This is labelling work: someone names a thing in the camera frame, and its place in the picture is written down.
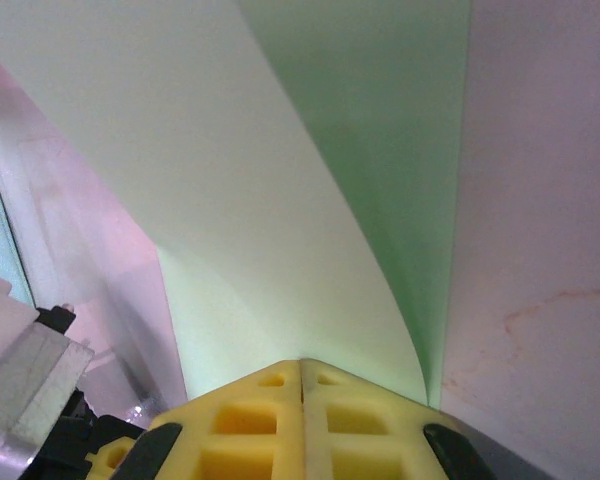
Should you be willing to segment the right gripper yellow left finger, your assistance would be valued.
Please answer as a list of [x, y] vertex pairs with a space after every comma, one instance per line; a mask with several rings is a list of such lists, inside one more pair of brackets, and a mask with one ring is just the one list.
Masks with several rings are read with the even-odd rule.
[[159, 415], [122, 480], [303, 480], [301, 386], [280, 361]]

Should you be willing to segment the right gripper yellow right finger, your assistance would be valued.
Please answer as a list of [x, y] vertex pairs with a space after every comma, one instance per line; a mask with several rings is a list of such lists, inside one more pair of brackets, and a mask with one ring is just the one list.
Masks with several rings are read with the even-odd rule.
[[306, 480], [495, 480], [450, 416], [303, 361]]

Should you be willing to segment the light green paper sheet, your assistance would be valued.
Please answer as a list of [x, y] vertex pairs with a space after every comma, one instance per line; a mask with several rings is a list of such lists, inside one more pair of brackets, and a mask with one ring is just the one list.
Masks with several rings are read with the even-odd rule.
[[188, 393], [310, 357], [440, 403], [472, 0], [0, 0], [155, 243]]

